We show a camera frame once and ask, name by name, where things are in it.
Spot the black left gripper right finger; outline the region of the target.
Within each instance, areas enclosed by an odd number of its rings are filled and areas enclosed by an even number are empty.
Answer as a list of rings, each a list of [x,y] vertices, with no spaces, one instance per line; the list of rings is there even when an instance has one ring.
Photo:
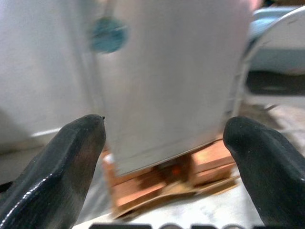
[[[305,227],[305,158],[278,131],[247,117],[223,133],[242,182],[266,226]]]

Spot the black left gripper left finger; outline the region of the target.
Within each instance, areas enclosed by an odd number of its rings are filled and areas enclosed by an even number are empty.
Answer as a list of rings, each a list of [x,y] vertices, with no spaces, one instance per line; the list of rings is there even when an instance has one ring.
[[[72,228],[105,140],[100,115],[86,115],[65,125],[1,197],[1,228]]]

